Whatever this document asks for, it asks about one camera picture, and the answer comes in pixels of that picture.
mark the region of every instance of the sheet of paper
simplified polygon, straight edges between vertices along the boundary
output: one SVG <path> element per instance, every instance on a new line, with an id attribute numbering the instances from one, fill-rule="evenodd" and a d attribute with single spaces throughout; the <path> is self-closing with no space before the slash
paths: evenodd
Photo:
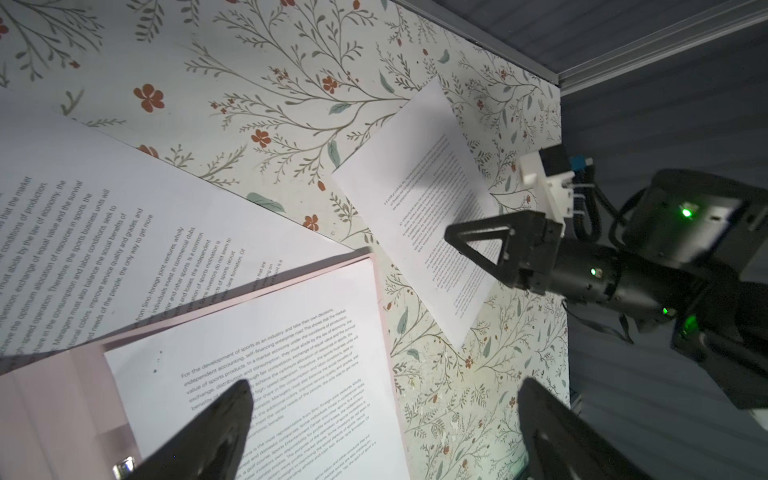
<path id="1" fill-rule="evenodd" d="M 493 285 L 443 240 L 451 223 L 498 208 L 437 79 L 333 173 L 364 221 L 435 317 L 451 344 L 464 343 Z M 481 253 L 496 260 L 499 245 Z"/>
<path id="2" fill-rule="evenodd" d="M 375 275 L 361 260 L 108 352 L 141 454 L 243 378 L 238 478 L 408 478 Z"/>
<path id="3" fill-rule="evenodd" d="M 0 373 L 350 251 L 4 88 L 0 105 Z"/>

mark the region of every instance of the dark wall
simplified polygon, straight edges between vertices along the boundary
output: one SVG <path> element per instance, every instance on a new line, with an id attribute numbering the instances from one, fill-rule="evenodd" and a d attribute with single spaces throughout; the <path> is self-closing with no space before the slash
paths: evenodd
<path id="1" fill-rule="evenodd" d="M 435 1 L 558 73 L 722 3 L 722 0 Z"/>
<path id="2" fill-rule="evenodd" d="M 563 97 L 563 143 L 591 156 L 621 205 L 664 167 L 768 188 L 768 26 Z M 607 231 L 608 218 L 604 217 Z M 768 283 L 766 248 L 745 280 Z M 616 314 L 574 308 L 618 328 Z M 768 478 L 768 432 L 669 349 L 671 325 L 626 346 L 569 321 L 571 387 L 583 417 L 655 478 Z"/>

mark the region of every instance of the floral pattern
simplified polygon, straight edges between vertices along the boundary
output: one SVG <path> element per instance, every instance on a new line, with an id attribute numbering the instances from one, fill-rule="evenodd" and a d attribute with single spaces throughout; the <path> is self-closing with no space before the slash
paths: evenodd
<path id="1" fill-rule="evenodd" d="M 556 87 L 386 0 L 3 0 L 0 17 L 0 86 L 376 252 L 415 480 L 522 468 L 522 379 L 568 401 L 560 299 L 497 284 L 456 348 L 330 174 L 438 77 L 498 212 L 536 208 L 515 162 L 560 141 Z"/>

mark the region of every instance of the metal frame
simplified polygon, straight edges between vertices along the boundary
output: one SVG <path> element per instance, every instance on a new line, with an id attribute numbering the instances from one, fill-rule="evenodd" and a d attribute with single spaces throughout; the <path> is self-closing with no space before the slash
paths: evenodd
<path id="1" fill-rule="evenodd" d="M 475 27 L 447 8 L 438 5 L 433 0 L 394 0 L 394 2 L 421 15 L 427 20 L 435 22 L 446 30 L 466 38 L 485 50 L 495 53 L 519 67 L 523 67 L 532 74 L 538 75 L 552 84 L 558 84 L 558 74 L 523 55 L 493 35 Z"/>
<path id="2" fill-rule="evenodd" d="M 561 96 L 768 20 L 766 0 L 730 0 L 560 73 Z"/>

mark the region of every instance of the pink clipboard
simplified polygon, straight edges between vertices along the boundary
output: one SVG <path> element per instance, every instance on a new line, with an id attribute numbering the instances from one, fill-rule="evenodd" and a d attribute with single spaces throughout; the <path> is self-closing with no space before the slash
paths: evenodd
<path id="1" fill-rule="evenodd" d="M 374 260 L 381 304 L 375 257 L 366 253 L 256 292 L 75 347 L 0 376 L 0 478 L 114 480 L 113 465 L 128 456 L 139 462 L 141 456 L 105 352 L 366 259 Z M 379 311 L 386 338 L 383 309 Z"/>

